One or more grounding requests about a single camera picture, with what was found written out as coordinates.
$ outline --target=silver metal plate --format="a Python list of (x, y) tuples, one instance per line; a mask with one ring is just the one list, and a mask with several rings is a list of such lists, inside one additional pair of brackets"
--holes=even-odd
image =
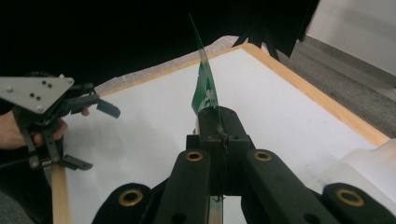
[(43, 114), (73, 84), (71, 77), (0, 77), (0, 98)]

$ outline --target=white table surface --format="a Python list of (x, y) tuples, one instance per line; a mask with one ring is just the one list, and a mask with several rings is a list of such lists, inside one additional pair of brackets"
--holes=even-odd
[[(209, 62), (219, 104), (238, 114), (257, 148), (274, 151), (306, 185), (320, 189), (326, 183), (318, 180), (348, 153), (376, 148), (243, 49)], [(94, 108), (87, 118), (65, 118), (65, 153), (93, 163), (89, 171), (66, 170), (72, 223), (91, 223), (123, 184), (153, 188), (171, 174), (194, 129), (197, 76), (198, 64), (105, 96), (119, 119)], [(246, 223), (237, 197), (224, 201), (224, 223)]]

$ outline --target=screw hole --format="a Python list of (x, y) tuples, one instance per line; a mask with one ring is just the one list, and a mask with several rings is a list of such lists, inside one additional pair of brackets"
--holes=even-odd
[(364, 205), (363, 198), (353, 190), (339, 189), (336, 191), (336, 195), (341, 202), (351, 206), (361, 207)]
[(202, 153), (197, 151), (189, 152), (186, 156), (188, 161), (200, 161), (203, 157)]
[(270, 161), (272, 159), (271, 154), (265, 151), (258, 151), (254, 154), (254, 157), (259, 161)]
[(122, 206), (134, 206), (143, 199), (143, 192), (140, 189), (125, 190), (119, 197)]

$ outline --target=green plastic sheet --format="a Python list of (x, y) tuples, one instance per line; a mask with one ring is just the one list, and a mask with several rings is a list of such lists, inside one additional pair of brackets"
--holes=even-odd
[(215, 81), (213, 80), (212, 70), (210, 69), (209, 60), (206, 57), (204, 45), (202, 44), (201, 37), (198, 34), (197, 28), (195, 27), (191, 15), (190, 19), (195, 33), (195, 40), (197, 42), (198, 51), (201, 57), (197, 86), (195, 88), (195, 94), (192, 97), (191, 106), (196, 115), (198, 115), (198, 112), (204, 108), (210, 106), (214, 107), (218, 121), (219, 123), (221, 123), (219, 101), (216, 94)]

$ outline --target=human hand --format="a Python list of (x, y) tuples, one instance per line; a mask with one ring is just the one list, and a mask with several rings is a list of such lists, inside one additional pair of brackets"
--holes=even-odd
[[(90, 115), (88, 107), (81, 112), (83, 116)], [(67, 129), (67, 123), (59, 119), (59, 128), (53, 133), (54, 140), (60, 140)], [(44, 145), (44, 136), (42, 133), (31, 133), (33, 142), (37, 147)], [(26, 146), (26, 142), (21, 135), (17, 122), (12, 111), (0, 116), (0, 148), (1, 149), (18, 149)]]

